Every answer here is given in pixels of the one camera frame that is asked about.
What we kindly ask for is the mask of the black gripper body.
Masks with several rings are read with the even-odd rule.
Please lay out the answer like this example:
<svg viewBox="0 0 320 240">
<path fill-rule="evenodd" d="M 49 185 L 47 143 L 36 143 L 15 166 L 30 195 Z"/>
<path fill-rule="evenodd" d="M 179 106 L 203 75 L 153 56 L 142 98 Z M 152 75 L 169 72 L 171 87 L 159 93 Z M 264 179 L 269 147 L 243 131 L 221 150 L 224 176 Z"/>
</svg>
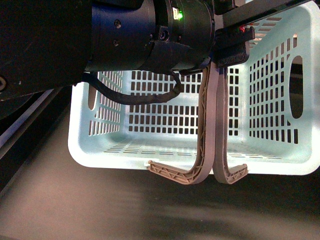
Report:
<svg viewBox="0 0 320 240">
<path fill-rule="evenodd" d="M 178 42 L 189 47 L 174 67 L 182 75 L 198 73 L 211 62 L 218 68 L 244 63 L 255 38 L 252 23 L 304 4 L 303 0 L 179 0 Z"/>
</svg>

